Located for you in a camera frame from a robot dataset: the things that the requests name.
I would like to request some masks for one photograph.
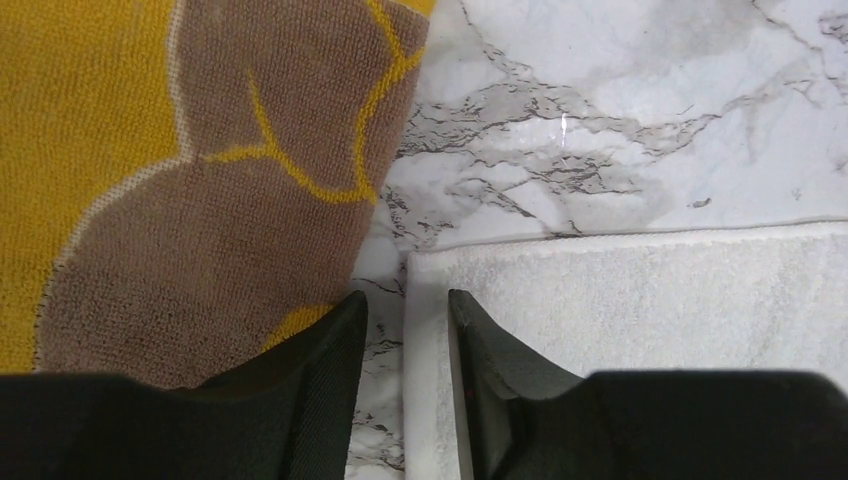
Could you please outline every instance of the yellow and brown towel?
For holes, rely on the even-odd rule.
[[[0,371],[191,387],[325,313],[433,2],[3,2]]]

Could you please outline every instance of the terry cloth fabric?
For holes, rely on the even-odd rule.
[[[0,371],[193,387],[326,313],[432,4],[3,2]]]
[[[412,254],[404,324],[408,480],[459,479],[447,293],[580,376],[790,368],[848,389],[848,222],[598,236]]]

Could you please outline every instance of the white towel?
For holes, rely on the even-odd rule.
[[[792,368],[848,387],[848,222],[598,236],[413,254],[404,325],[408,480],[459,479],[447,293],[581,376]]]

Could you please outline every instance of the marble surface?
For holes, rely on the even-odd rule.
[[[848,0],[439,0],[352,282],[347,478],[403,478],[408,252],[846,217]]]

